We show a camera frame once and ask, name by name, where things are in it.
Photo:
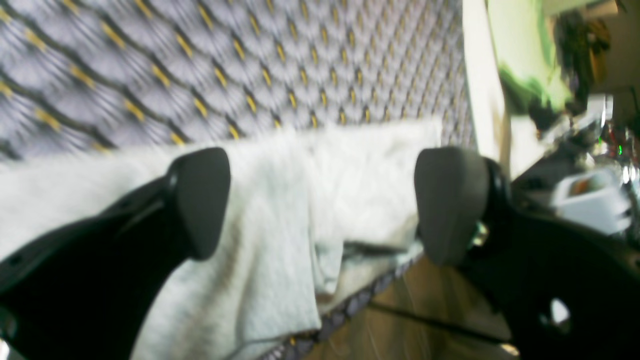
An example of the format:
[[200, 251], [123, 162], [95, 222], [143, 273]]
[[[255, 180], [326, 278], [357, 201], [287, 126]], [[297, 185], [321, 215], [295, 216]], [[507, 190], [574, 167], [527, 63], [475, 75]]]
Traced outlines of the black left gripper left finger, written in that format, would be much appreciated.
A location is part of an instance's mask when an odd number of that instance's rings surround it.
[[220, 147], [1, 262], [1, 339], [26, 360], [128, 360], [167, 278], [218, 246], [231, 186]]

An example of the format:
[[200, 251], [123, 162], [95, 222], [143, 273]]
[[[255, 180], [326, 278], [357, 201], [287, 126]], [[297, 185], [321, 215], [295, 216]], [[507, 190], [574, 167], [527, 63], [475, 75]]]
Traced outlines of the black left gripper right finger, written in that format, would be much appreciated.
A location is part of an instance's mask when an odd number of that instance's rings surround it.
[[502, 313], [524, 360], [637, 360], [639, 251], [519, 207], [494, 160], [455, 146], [414, 167], [418, 236]]

